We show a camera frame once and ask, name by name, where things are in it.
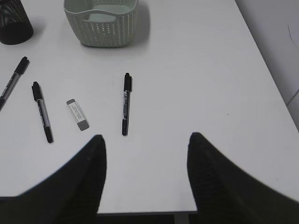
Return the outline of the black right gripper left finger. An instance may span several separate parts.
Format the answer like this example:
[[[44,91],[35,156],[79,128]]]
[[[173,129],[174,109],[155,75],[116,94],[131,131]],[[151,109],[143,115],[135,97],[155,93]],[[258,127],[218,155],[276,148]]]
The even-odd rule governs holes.
[[[59,170],[24,193],[1,201],[2,224],[94,224],[106,180],[107,154],[95,135]]]

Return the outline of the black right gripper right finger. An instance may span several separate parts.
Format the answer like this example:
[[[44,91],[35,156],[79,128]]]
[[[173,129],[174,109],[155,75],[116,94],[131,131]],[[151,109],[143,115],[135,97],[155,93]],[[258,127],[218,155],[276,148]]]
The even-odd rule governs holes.
[[[192,133],[187,173],[201,224],[297,224],[299,203],[263,184]]]

